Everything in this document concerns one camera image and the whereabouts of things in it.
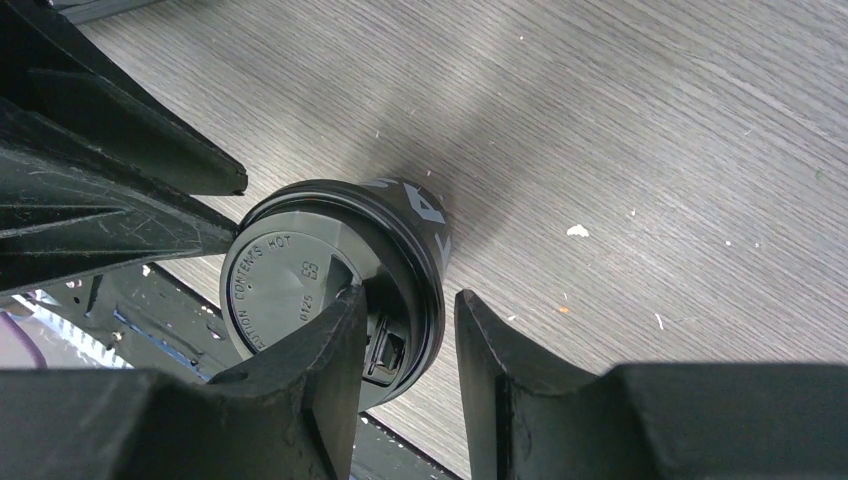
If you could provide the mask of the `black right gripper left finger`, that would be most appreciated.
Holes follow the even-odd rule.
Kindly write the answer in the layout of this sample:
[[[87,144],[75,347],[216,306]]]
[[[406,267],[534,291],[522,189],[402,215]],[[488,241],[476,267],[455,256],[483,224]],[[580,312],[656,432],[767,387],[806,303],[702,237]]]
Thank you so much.
[[[315,319],[206,384],[152,369],[6,370],[5,479],[345,479],[367,306]]]

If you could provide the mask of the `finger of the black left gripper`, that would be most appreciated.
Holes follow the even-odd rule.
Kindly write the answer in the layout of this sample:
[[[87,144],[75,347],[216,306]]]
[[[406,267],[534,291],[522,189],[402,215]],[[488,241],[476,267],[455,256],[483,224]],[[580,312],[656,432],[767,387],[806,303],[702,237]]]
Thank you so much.
[[[166,108],[79,30],[141,1],[4,1],[1,97],[192,195],[241,195],[245,167]]]
[[[236,224],[1,102],[1,292],[153,260],[224,253]]]

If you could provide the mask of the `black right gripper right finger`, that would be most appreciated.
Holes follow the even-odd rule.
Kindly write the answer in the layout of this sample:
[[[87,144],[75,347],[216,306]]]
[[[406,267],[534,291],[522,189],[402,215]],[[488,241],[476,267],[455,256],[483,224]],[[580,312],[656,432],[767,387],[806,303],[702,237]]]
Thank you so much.
[[[475,479],[843,479],[839,364],[628,363],[551,353],[470,290],[455,333]]]

